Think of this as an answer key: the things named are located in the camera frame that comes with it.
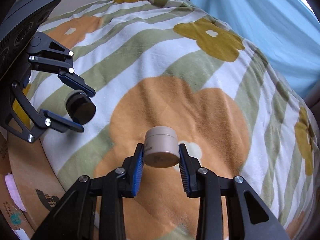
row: blue curtain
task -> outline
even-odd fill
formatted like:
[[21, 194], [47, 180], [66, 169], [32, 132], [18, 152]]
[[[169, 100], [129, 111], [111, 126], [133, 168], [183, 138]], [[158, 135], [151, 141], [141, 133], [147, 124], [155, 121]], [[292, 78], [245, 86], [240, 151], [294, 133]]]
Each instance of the blue curtain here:
[[256, 44], [305, 97], [320, 78], [320, 23], [301, 0], [191, 0]]

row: blanket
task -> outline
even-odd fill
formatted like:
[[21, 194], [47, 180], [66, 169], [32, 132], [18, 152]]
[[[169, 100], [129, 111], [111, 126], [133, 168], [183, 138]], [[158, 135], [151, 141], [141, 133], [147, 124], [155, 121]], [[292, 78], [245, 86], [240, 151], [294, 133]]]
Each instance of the blanket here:
[[[319, 185], [319, 128], [262, 52], [227, 23], [188, 0], [100, 0], [39, 31], [72, 49], [75, 72], [97, 92], [84, 133], [41, 137], [66, 190], [80, 175], [121, 166], [148, 129], [163, 125], [202, 166], [243, 176], [292, 239], [306, 227]], [[69, 92], [57, 75], [37, 72], [25, 90], [35, 109], [66, 118]], [[145, 166], [137, 197], [124, 199], [127, 238], [194, 239], [198, 210], [178, 166]], [[227, 238], [224, 201], [223, 219]]]

